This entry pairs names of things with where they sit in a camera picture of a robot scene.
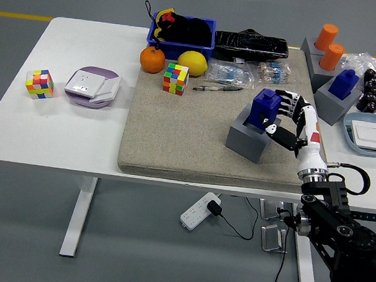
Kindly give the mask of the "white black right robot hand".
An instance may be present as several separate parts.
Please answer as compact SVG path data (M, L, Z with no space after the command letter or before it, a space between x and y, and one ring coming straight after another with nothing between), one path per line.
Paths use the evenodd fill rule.
M293 134L265 115L259 115L266 134L285 149L293 151L298 160L298 177L303 182L321 182L326 180L328 168L320 156L320 131L318 116L314 107L300 94L287 90L276 90L281 98L276 114L290 117L296 124Z

